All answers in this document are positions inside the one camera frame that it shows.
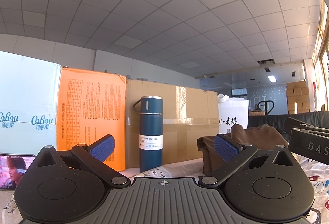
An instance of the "brown cloth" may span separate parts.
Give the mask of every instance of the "brown cloth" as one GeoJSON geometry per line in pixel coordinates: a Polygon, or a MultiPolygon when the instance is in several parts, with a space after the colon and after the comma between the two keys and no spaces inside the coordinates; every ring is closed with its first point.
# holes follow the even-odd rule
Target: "brown cloth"
{"type": "MultiPolygon", "coordinates": [[[[268,124],[245,130],[241,125],[235,124],[231,128],[231,133],[225,134],[225,136],[238,144],[251,143],[260,150],[273,150],[279,144],[288,146],[282,135],[268,124]]],[[[214,138],[215,136],[208,136],[197,140],[198,150],[203,154],[203,173],[205,174],[210,173],[225,163],[214,149],[214,138]]]]}

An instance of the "phone screen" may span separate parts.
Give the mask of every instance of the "phone screen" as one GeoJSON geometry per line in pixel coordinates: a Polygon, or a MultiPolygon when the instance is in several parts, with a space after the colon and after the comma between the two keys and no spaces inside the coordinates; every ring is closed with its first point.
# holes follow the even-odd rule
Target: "phone screen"
{"type": "Polygon", "coordinates": [[[34,158],[33,155],[0,154],[0,189],[14,190],[34,158]]]}

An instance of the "thermos handle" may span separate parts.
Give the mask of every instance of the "thermos handle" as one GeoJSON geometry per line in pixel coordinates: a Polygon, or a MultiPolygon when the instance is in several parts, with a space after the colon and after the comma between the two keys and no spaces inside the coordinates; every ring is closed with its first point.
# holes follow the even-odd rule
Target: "thermos handle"
{"type": "Polygon", "coordinates": [[[136,106],[137,103],[139,103],[139,102],[140,102],[140,99],[139,99],[137,102],[135,102],[134,105],[133,105],[133,110],[134,110],[135,112],[140,112],[140,110],[138,111],[138,110],[136,110],[136,108],[135,108],[135,106],[136,106]]]}

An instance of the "crosshair symbol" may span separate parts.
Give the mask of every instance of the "crosshair symbol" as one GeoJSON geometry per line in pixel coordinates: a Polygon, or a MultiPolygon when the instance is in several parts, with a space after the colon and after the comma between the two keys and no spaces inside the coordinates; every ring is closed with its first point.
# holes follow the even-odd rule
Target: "crosshair symbol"
{"type": "Polygon", "coordinates": [[[162,186],[166,186],[166,185],[168,185],[170,182],[168,182],[168,181],[161,181],[161,182],[159,182],[162,186]]]}

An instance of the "blue thermos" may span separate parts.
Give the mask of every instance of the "blue thermos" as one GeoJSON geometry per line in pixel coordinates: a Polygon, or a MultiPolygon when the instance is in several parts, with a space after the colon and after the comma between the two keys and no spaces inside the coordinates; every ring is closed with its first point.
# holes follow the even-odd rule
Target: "blue thermos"
{"type": "Polygon", "coordinates": [[[143,96],[133,105],[139,118],[139,172],[162,166],[163,99],[143,96]],[[140,111],[135,106],[140,102],[140,111]]]}

